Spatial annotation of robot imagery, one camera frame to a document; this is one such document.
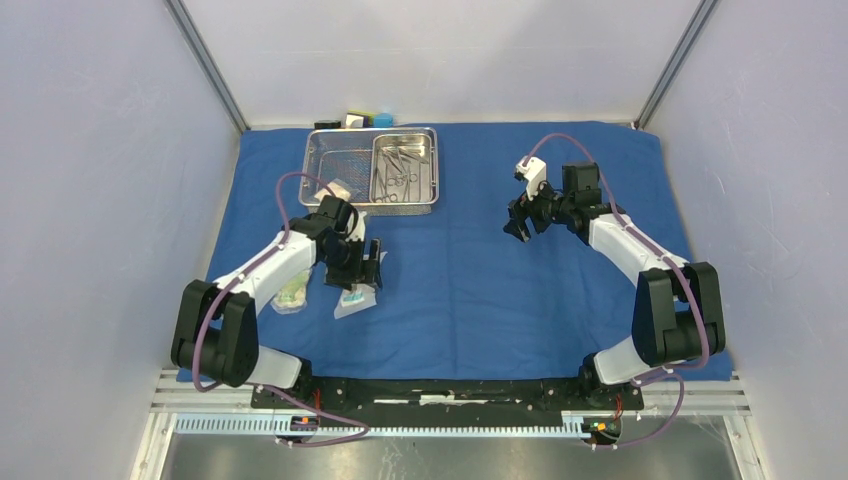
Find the green sterile packet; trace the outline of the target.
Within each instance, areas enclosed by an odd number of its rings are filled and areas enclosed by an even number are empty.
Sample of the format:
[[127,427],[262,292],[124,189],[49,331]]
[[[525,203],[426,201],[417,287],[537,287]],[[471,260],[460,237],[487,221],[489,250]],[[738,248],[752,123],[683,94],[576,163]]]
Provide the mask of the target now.
[[307,306],[307,289],[312,269],[306,269],[295,275],[271,299],[272,309],[280,315],[295,314]]

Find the metal mesh tray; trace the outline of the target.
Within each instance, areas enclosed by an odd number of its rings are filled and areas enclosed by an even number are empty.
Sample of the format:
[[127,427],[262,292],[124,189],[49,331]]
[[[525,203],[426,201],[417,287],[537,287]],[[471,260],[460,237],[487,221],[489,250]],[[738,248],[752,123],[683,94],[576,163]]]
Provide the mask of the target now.
[[307,137],[303,170],[320,179],[318,183],[303,179],[299,190],[299,202],[313,211],[320,202],[314,194],[330,181],[340,179],[354,190],[349,200],[358,210],[371,216],[413,216],[432,211],[437,200],[430,205],[397,205],[373,203],[369,200],[373,141],[378,135],[394,133],[426,132],[434,140],[437,154],[438,197],[439,152],[437,133],[429,127],[394,127],[369,129],[315,130]]

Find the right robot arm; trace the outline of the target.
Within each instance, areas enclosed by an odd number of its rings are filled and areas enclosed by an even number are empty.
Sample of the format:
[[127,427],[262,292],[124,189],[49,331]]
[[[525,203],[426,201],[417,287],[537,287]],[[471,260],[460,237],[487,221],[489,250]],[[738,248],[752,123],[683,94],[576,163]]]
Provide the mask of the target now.
[[671,253],[640,230],[612,198],[594,163],[566,165],[563,187],[554,189],[547,165],[525,157],[514,170],[523,193],[508,205],[506,233],[522,242],[552,225],[564,225],[605,256],[635,287],[631,333],[616,345],[588,355],[577,392],[602,408],[618,385],[644,384],[675,368],[701,368],[724,351],[726,332],[717,270]]

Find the beige gauze packet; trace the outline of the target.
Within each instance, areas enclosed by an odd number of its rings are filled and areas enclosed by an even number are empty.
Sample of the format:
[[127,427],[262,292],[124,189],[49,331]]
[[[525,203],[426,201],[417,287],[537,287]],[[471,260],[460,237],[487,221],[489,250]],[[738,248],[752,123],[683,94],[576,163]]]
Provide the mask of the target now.
[[314,194],[314,198],[317,202],[320,202],[327,196],[334,196],[349,201],[354,196],[354,193],[355,190],[349,184],[340,179],[335,179],[330,181],[326,186],[321,187]]

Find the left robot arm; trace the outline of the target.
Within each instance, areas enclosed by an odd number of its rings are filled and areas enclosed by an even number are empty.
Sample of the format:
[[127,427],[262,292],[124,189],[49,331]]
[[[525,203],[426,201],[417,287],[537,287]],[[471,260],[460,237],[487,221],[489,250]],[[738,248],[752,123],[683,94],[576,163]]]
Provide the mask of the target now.
[[350,202],[324,197],[316,211],[285,218],[281,231],[234,271],[213,281],[193,280],[183,290],[170,349],[173,365],[191,374],[197,389],[271,385],[290,407],[314,394],[308,362],[261,345],[257,317],[287,283],[315,265],[328,286],[351,291],[383,285],[382,242],[367,239],[363,213]]

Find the white sterile packet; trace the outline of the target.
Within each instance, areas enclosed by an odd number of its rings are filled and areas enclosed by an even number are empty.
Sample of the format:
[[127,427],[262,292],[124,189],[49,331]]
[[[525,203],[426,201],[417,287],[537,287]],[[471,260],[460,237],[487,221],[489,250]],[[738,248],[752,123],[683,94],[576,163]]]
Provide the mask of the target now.
[[333,315],[335,319],[342,319],[376,305],[376,290],[368,285],[357,285],[352,290],[342,291]]

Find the blue surgical wrap cloth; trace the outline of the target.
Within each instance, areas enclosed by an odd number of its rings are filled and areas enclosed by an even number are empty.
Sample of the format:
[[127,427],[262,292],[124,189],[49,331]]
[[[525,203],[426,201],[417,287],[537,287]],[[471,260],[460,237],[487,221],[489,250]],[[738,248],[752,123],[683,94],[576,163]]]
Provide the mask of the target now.
[[521,242],[505,233],[522,190],[513,170],[535,151],[553,182],[592,156],[615,200],[655,242],[691,256],[657,136],[583,123],[459,123],[435,128],[440,195],[422,216],[376,217],[384,286],[373,308],[336,318],[338,289],[317,266],[306,307],[258,317],[262,345],[318,375],[364,379],[570,377],[631,332],[635,289],[564,226]]

